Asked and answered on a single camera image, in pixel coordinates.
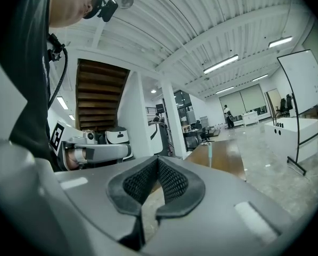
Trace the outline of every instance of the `fluorescent light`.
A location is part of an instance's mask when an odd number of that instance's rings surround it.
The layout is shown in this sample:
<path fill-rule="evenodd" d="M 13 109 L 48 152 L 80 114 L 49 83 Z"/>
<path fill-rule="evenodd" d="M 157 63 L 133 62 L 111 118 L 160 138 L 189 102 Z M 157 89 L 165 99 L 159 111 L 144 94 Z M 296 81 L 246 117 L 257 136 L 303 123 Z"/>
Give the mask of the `fluorescent light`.
<path fill-rule="evenodd" d="M 255 81 L 259 80 L 259 79 L 263 79 L 263 78 L 265 78 L 267 75 L 268 75 L 268 74 L 266 74 L 266 75 L 264 75 L 264 76 L 262 76 L 262 77 L 259 77 L 259 78 L 256 78 L 256 79 L 253 79 L 252 81 L 253 81 L 253 82 L 255 82 Z"/>
<path fill-rule="evenodd" d="M 233 86 L 233 87 L 226 88 L 226 89 L 224 89 L 224 90 L 221 90 L 221 91 L 216 92 L 216 94 L 220 94 L 220 93 L 222 93 L 222 92 L 224 92 L 224 91 L 227 91 L 227 90 L 230 90 L 230 89 L 233 89 L 233 88 L 234 88 L 234 86 Z"/>
<path fill-rule="evenodd" d="M 211 67 L 205 69 L 203 72 L 205 74 L 208 74 L 208 73 L 212 72 L 213 70 L 216 70 L 217 68 L 220 68 L 220 67 L 222 67 L 222 66 L 224 66 L 224 65 L 226 65 L 226 64 L 228 64 L 230 62 L 233 62 L 235 60 L 238 60 L 238 55 L 229 57 L 228 59 L 226 59 L 224 61 L 221 61 L 221 62 L 215 64 L 214 66 L 211 66 Z"/>
<path fill-rule="evenodd" d="M 64 108 L 64 110 L 68 110 L 69 108 L 67 107 L 67 104 L 65 103 L 64 99 L 62 97 L 57 97 L 59 103 L 61 106 Z"/>
<path fill-rule="evenodd" d="M 290 42 L 292 40 L 292 37 L 286 37 L 286 38 L 283 38 L 283 39 L 280 39 L 280 40 L 277 40 L 277 41 L 273 41 L 271 43 L 269 43 L 269 47 L 274 47 L 274 46 L 277 46 L 277 45 L 281 45 L 281 44 L 285 44 L 287 42 Z"/>

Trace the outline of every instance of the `mesh pad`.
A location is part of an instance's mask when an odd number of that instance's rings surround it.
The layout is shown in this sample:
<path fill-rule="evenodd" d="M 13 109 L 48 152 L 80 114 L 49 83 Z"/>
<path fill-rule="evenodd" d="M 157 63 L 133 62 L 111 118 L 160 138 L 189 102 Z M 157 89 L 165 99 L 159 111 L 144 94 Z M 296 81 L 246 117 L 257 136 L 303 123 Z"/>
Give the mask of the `mesh pad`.
<path fill-rule="evenodd" d="M 153 160 L 145 168 L 127 177 L 123 182 L 124 191 L 141 205 L 149 196 L 158 176 L 157 160 Z"/>
<path fill-rule="evenodd" d="M 120 213 L 141 218 L 141 205 L 157 180 L 165 197 L 165 205 L 157 209 L 157 220 L 187 215 L 205 194 L 205 184 L 195 173 L 158 156 L 112 178 L 107 194 Z"/>
<path fill-rule="evenodd" d="M 174 199 L 182 196 L 189 185 L 187 178 L 167 166 L 163 161 L 158 160 L 159 182 L 164 190 L 165 203 L 169 203 Z"/>

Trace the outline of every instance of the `stair step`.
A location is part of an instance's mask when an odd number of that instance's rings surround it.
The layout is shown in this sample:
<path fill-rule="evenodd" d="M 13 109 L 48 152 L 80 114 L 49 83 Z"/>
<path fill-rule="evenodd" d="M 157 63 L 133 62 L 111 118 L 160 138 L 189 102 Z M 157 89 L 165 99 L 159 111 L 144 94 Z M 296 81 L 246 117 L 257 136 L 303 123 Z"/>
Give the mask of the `stair step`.
<path fill-rule="evenodd" d="M 98 83 L 117 87 L 122 87 L 124 83 L 124 79 L 88 72 L 80 72 L 78 75 L 78 79 L 86 83 Z"/>
<path fill-rule="evenodd" d="M 113 116 L 81 116 L 80 122 L 92 122 L 92 121 L 113 121 L 115 115 Z"/>
<path fill-rule="evenodd" d="M 80 64 L 80 71 L 82 72 L 90 72 L 96 74 L 104 74 L 111 77 L 118 77 L 118 78 L 125 78 L 127 76 L 127 70 L 123 68 L 109 68 L 103 65 L 94 65 L 94 64 L 87 64 L 81 63 Z"/>
<path fill-rule="evenodd" d="M 91 130 L 91 131 L 106 131 L 109 128 L 113 128 L 113 126 L 110 125 L 110 126 L 82 127 L 81 130 L 82 131 L 88 131 L 88 130 Z"/>
<path fill-rule="evenodd" d="M 115 109 L 79 109 L 79 115 L 115 115 Z"/>
<path fill-rule="evenodd" d="M 92 84 L 92 83 L 78 83 L 78 91 L 86 93 L 108 92 L 114 95 L 120 95 L 121 88 L 115 86 Z"/>
<path fill-rule="evenodd" d="M 117 103 L 115 102 L 98 102 L 98 101 L 79 101 L 78 107 L 89 107 L 89 108 L 116 108 Z"/>
<path fill-rule="evenodd" d="M 81 127 L 91 127 L 91 126 L 113 126 L 114 121 L 107 122 L 81 122 Z"/>
<path fill-rule="evenodd" d="M 78 99 L 79 100 L 109 100 L 109 101 L 117 102 L 119 100 L 119 96 L 78 92 Z"/>

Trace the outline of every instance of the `window blind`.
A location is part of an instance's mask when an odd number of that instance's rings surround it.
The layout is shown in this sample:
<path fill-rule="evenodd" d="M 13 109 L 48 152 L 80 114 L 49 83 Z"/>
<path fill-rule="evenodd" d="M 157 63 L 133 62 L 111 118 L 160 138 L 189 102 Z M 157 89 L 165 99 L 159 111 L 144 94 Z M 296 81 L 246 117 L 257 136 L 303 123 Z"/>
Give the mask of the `window blind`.
<path fill-rule="evenodd" d="M 265 106 L 264 97 L 259 85 L 254 85 L 240 91 L 246 111 Z"/>
<path fill-rule="evenodd" d="M 222 103 L 223 109 L 224 106 L 227 105 L 228 109 L 231 111 L 232 116 L 235 117 L 245 113 L 245 107 L 239 92 L 220 97 L 219 99 Z"/>

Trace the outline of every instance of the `office chair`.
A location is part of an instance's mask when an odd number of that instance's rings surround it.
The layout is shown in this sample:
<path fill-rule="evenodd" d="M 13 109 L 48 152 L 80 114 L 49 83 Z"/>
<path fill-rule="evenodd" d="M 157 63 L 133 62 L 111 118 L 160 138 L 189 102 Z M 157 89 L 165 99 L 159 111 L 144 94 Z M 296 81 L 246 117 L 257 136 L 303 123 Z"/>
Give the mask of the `office chair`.
<path fill-rule="evenodd" d="M 202 128 L 200 120 L 197 120 L 197 122 L 195 123 L 195 128 L 196 129 L 201 129 Z"/>
<path fill-rule="evenodd" d="M 287 95 L 287 109 L 288 109 L 288 112 L 289 110 L 291 110 L 293 107 L 292 107 L 292 102 L 291 102 L 291 95 Z"/>
<path fill-rule="evenodd" d="M 206 127 L 202 129 L 202 133 L 200 134 L 201 142 L 207 142 L 208 137 L 206 135 Z"/>
<path fill-rule="evenodd" d="M 283 98 L 281 99 L 281 104 L 280 104 L 280 109 L 278 109 L 278 106 L 276 106 L 277 110 L 276 110 L 276 118 L 278 117 L 282 117 L 282 116 L 287 116 L 289 114 L 289 108 L 286 108 L 286 99 Z"/>

